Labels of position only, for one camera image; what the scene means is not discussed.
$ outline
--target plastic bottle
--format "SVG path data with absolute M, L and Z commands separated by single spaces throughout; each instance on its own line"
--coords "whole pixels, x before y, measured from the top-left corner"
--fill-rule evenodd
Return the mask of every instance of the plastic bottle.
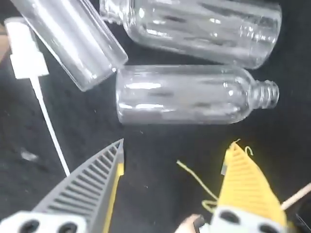
M 234 66 L 125 66 L 116 88 L 124 124 L 230 124 L 279 97 L 274 82 Z
M 247 0 L 101 0 L 101 16 L 145 46 L 258 68 L 281 27 L 278 4 Z
M 125 51 L 89 0 L 11 2 L 82 91 L 127 62 Z

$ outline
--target wooden stick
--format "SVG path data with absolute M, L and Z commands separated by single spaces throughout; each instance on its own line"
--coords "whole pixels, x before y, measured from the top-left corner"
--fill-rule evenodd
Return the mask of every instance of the wooden stick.
M 300 189 L 297 193 L 288 198 L 286 201 L 284 201 L 281 205 L 282 210 L 287 210 L 309 192 L 311 192 L 311 183 L 309 183 L 308 185 Z

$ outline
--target threaded bottle neck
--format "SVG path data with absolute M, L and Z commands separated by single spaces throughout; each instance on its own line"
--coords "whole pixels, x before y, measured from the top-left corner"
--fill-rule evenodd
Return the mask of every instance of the threaded bottle neck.
M 275 82 L 256 81 L 252 85 L 251 101 L 253 102 L 253 108 L 274 108 L 278 102 L 279 89 Z
M 102 0 L 100 5 L 101 17 L 109 23 L 123 23 L 124 9 L 129 0 Z

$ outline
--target black background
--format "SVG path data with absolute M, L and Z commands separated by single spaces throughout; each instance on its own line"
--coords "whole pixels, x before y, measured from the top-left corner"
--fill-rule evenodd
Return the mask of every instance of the black background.
M 92 2 L 98 8 L 98 1 Z M 311 1 L 279 3 L 283 24 L 278 43 L 269 60 L 251 71 L 257 80 L 278 84 L 279 103 L 233 125 L 124 127 L 116 115 L 115 77 L 83 93 L 40 43 L 50 71 L 40 83 L 69 168 L 125 139 L 126 171 L 119 183 L 112 233 L 169 233 L 192 213 L 208 217 L 201 201 L 210 197 L 175 162 L 179 159 L 194 169 L 218 194 L 225 150 L 237 138 L 242 146 L 251 146 L 280 201 L 311 181 Z M 1 0 L 1 19 L 17 15 L 9 0 Z M 128 53 L 128 64 L 210 64 L 141 47 L 121 26 L 109 27 Z M 39 159 L 22 159 L 23 150 Z M 30 82 L 14 78 L 7 56 L 0 64 L 0 218 L 31 210 L 63 178 Z

